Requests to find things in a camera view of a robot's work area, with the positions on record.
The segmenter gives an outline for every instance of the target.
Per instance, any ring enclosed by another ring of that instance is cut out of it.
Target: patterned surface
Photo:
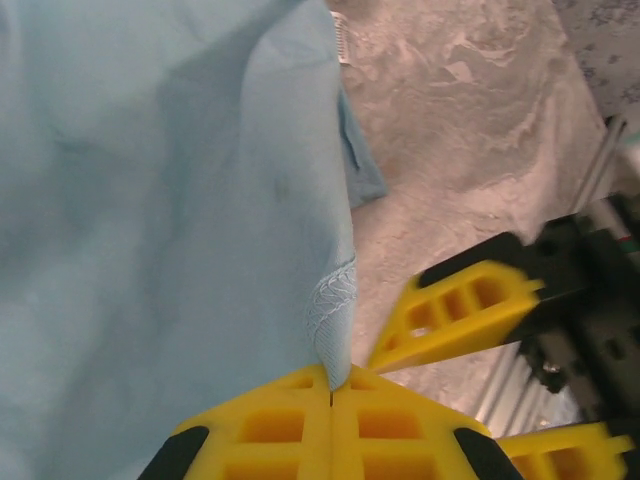
[[[390,187],[354,212],[363,363],[410,275],[564,213],[604,134],[548,1],[333,0],[344,80]],[[495,350],[390,375],[472,413]]]
[[[640,2],[554,0],[603,115],[640,130]]]

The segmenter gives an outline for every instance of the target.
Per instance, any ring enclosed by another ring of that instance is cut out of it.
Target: blue cloth
[[[183,419],[349,369],[384,186],[322,0],[0,0],[0,478],[135,478]]]

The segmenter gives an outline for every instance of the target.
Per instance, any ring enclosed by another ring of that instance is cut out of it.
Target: black rubber pad
[[[207,427],[193,427],[170,437],[138,480],[183,480],[208,435]]]
[[[453,433],[478,480],[524,480],[493,438],[470,428]]]

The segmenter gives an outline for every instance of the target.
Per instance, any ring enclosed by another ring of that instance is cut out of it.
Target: light blue fabric
[[[383,193],[322,0],[0,0],[0,478],[135,478],[191,415],[338,386]]]

